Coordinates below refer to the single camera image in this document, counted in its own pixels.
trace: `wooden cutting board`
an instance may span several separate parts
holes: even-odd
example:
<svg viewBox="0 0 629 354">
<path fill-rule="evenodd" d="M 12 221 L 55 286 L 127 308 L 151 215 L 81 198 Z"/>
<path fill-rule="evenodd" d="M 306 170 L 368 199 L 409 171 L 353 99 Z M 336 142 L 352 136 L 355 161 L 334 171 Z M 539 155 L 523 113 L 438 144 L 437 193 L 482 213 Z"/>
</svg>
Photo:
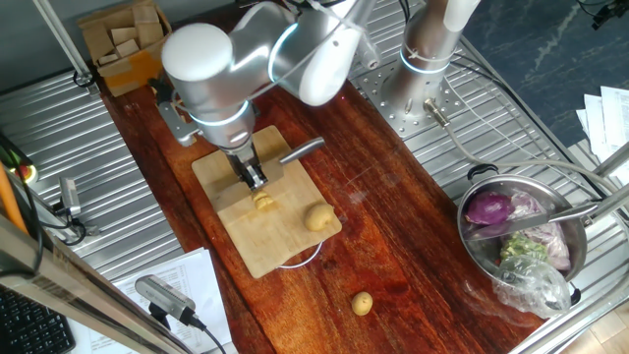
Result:
<svg viewBox="0 0 629 354">
<path fill-rule="evenodd" d="M 321 192 L 299 160 L 284 166 L 277 162 L 291 148 L 275 126 L 255 133 L 253 139 L 269 179 L 263 189 L 274 200 L 271 206 L 256 209 L 251 192 L 238 181 L 223 151 L 196 160 L 193 171 L 247 269 L 260 278 L 342 227 L 335 216 L 322 231 L 308 230 L 304 215 L 311 206 L 325 203 Z"/>
</svg>

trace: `red onion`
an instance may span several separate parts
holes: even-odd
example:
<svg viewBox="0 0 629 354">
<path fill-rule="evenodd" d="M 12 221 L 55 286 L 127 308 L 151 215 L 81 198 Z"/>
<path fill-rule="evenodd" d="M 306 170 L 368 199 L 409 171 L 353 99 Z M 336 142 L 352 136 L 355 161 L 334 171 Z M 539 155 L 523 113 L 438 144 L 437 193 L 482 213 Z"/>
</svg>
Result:
<svg viewBox="0 0 629 354">
<path fill-rule="evenodd" d="M 507 219 L 513 211 L 511 199 L 497 192 L 482 192 L 474 196 L 465 218 L 480 225 L 493 225 Z"/>
</svg>

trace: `knife handle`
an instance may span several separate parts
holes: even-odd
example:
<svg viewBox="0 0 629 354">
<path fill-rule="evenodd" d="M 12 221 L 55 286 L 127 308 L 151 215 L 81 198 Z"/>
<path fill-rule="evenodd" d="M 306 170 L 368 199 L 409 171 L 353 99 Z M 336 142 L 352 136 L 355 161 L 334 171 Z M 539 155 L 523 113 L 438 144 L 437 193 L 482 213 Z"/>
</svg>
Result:
<svg viewBox="0 0 629 354">
<path fill-rule="evenodd" d="M 572 208 L 569 208 L 567 210 L 564 210 L 562 212 L 558 212 L 557 214 L 552 215 L 548 219 L 548 222 L 557 222 L 557 221 L 569 220 L 569 219 L 585 216 L 591 213 L 592 211 L 596 210 L 598 207 L 599 205 L 597 204 L 586 204 L 584 206 L 572 207 Z"/>
</svg>

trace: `metal grating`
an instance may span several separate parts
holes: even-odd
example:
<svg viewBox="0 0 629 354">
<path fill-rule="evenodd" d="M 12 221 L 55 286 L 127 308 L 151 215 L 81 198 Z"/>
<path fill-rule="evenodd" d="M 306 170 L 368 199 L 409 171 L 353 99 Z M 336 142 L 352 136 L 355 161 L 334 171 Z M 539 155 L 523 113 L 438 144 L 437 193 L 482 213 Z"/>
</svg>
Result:
<svg viewBox="0 0 629 354">
<path fill-rule="evenodd" d="M 82 213 L 99 236 L 73 251 L 108 279 L 183 255 L 99 96 L 68 73 L 0 96 L 0 127 L 34 162 L 32 188 L 59 201 L 59 177 L 75 178 Z"/>
</svg>

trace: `small potato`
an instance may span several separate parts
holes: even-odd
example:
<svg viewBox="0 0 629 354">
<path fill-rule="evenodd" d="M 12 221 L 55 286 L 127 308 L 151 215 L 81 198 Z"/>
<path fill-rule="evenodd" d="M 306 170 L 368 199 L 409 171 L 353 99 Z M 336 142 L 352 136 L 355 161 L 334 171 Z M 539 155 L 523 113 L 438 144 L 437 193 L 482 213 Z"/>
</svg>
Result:
<svg viewBox="0 0 629 354">
<path fill-rule="evenodd" d="M 334 219 L 334 207 L 327 204 L 318 204 L 311 207 L 304 218 L 304 225 L 311 231 L 321 231 Z"/>
<path fill-rule="evenodd" d="M 256 204 L 256 209 L 262 210 L 273 204 L 273 198 L 265 191 L 257 191 L 252 194 L 252 200 Z"/>
<path fill-rule="evenodd" d="M 358 316 L 364 316 L 370 312 L 373 305 L 373 298 L 370 293 L 361 291 L 352 300 L 352 310 Z"/>
</svg>

